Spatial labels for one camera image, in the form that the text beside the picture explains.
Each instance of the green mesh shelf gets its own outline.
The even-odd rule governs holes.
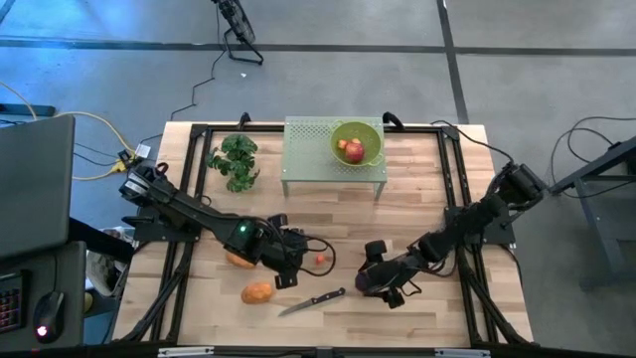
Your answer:
[[[286,117],[282,173],[280,174],[283,182],[387,182],[385,160],[375,167],[352,167],[340,163],[334,157],[329,146],[329,139],[330,125],[333,125],[336,120],[367,123],[378,131],[384,142],[385,133],[381,118]]]

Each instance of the knife handle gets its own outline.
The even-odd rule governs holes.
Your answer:
[[[344,287],[340,287],[340,289],[335,290],[333,292],[327,292],[327,293],[321,295],[320,297],[312,297],[311,298],[311,303],[312,304],[318,304],[320,302],[324,302],[327,299],[331,299],[331,298],[335,298],[335,297],[344,295],[346,291],[347,290]]]

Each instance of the computer mouse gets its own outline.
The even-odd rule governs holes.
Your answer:
[[[55,342],[64,329],[64,294],[51,291],[43,295],[33,312],[33,329],[40,343]]]

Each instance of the green bowl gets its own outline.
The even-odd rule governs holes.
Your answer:
[[[345,150],[338,148],[338,141],[344,139],[351,141],[353,138],[360,139],[360,142],[365,147],[365,156],[359,163],[347,162],[345,156]],[[382,163],[385,159],[382,151],[382,140],[378,132],[366,123],[359,121],[344,122],[342,120],[336,120],[331,125],[331,138],[330,138],[331,152],[334,153],[336,159],[341,163],[349,166],[376,166]]]

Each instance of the keyboard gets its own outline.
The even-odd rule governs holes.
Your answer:
[[[27,275],[26,270],[0,274],[0,334],[25,326]]]

